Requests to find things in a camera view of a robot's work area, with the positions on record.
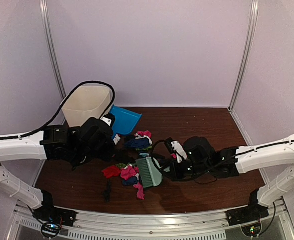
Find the green brush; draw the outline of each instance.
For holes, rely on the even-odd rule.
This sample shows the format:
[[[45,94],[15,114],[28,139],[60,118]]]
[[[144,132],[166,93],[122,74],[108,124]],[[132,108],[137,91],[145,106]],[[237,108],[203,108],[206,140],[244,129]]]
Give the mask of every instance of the green brush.
[[[158,161],[155,160],[155,163],[160,168]],[[151,157],[138,159],[136,164],[139,168],[139,175],[144,189],[156,187],[162,182],[162,175],[153,165]]]

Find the plastic container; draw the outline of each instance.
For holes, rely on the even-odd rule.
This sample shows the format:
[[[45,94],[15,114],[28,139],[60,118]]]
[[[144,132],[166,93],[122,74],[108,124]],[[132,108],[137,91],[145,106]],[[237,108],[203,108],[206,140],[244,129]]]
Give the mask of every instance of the plastic container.
[[[100,118],[110,103],[110,89],[105,86],[79,87],[68,99],[62,112],[69,127],[82,126],[89,118]]]
[[[131,134],[142,116],[141,114],[117,106],[112,106],[110,113],[116,118],[116,121],[112,126],[112,138],[114,138],[116,134],[122,136]]]

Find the brown wooden surface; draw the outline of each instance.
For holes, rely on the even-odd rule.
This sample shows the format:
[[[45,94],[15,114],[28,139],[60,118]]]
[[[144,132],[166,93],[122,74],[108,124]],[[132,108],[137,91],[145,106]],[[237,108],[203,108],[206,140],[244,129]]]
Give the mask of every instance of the brown wooden surface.
[[[226,109],[219,108],[131,108],[143,114],[135,131],[149,130],[153,142],[172,137],[183,143],[192,136],[206,137],[209,143],[222,148],[245,145]],[[166,154],[163,147],[155,153]],[[219,179],[208,185],[171,182],[164,179],[160,186],[145,191],[145,200],[136,198],[136,189],[122,186],[120,177],[113,177],[109,203],[102,192],[107,180],[101,170],[114,163],[94,160],[71,171],[64,161],[47,161],[37,187],[52,193],[57,206],[113,214],[191,213],[237,207],[247,204],[249,194],[263,185],[259,171],[239,177]],[[209,182],[209,175],[197,179]]]

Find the white wall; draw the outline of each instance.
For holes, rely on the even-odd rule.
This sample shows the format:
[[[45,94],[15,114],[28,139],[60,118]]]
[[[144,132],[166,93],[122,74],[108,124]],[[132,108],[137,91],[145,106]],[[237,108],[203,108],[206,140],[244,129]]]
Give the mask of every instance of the white wall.
[[[251,0],[48,1],[67,92],[106,81],[122,107],[227,107],[250,7]]]
[[[38,0],[0,0],[0,135],[41,126],[60,104],[44,38]],[[40,162],[4,164],[33,183]],[[15,201],[0,191],[0,240],[5,238]]]
[[[255,145],[294,134],[294,0],[260,0],[235,112]],[[268,178],[285,167],[266,169]],[[294,223],[294,190],[285,201]]]

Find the white bin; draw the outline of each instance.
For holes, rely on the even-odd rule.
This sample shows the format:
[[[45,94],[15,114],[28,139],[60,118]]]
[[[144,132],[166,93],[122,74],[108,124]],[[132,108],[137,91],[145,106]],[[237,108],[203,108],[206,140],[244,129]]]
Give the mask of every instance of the white bin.
[[[78,127],[82,126],[90,117],[100,118],[110,100],[110,89],[108,87],[81,86],[70,96],[62,107],[62,112],[69,127]]]

